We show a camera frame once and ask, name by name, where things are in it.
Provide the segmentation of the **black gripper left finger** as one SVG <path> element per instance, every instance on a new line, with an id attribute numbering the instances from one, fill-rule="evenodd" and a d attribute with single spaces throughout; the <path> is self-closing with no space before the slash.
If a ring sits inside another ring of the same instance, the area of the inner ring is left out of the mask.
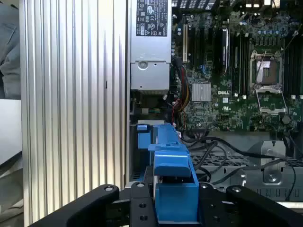
<path id="1" fill-rule="evenodd" d="M 149 186 L 135 182 L 119 190 L 105 184 L 32 224 L 33 227 L 156 227 Z"/>

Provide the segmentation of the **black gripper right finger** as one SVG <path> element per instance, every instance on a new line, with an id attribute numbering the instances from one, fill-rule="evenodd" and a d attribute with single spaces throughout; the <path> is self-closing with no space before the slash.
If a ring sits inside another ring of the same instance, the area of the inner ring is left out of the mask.
<path id="1" fill-rule="evenodd" d="M 303 216 L 240 185 L 220 192 L 200 183 L 199 221 L 203 227 L 301 227 Z"/>

